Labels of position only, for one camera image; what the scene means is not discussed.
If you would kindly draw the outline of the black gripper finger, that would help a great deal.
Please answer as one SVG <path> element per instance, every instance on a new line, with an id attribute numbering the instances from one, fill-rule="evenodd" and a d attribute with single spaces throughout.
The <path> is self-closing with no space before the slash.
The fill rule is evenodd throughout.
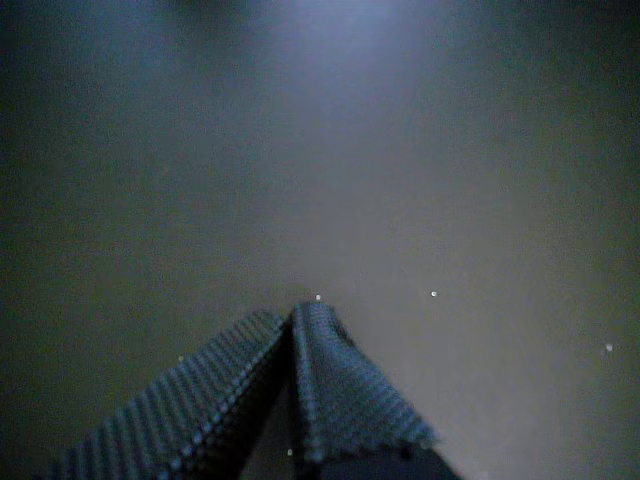
<path id="1" fill-rule="evenodd" d="M 282 387 L 288 323 L 258 311 L 151 382 L 50 479 L 237 479 Z"/>
<path id="2" fill-rule="evenodd" d="M 305 463 L 434 445 L 432 427 L 359 349 L 332 306 L 318 301 L 296 305 L 291 333 Z"/>

